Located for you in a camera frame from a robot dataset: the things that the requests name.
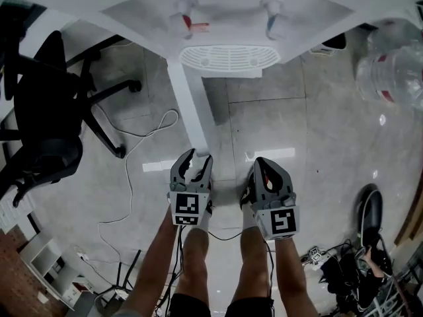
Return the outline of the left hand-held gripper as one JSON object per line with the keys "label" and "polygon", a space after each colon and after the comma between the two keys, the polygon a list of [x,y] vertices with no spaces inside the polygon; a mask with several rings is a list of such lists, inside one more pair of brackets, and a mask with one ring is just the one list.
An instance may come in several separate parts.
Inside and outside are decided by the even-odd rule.
{"label": "left hand-held gripper", "polygon": [[191,179],[191,184],[185,184],[185,174],[190,168],[194,153],[195,149],[187,150],[171,167],[168,202],[173,224],[178,226],[198,226],[210,202],[212,184],[210,176],[213,166],[211,155],[207,157],[201,171]]}

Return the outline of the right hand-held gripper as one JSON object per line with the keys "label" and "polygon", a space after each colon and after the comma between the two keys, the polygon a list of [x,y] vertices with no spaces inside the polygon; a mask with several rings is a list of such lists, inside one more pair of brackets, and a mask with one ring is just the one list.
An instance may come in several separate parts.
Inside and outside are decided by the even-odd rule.
{"label": "right hand-held gripper", "polygon": [[299,208],[289,173],[273,160],[258,157],[253,183],[252,210],[263,239],[280,240],[299,232]]}

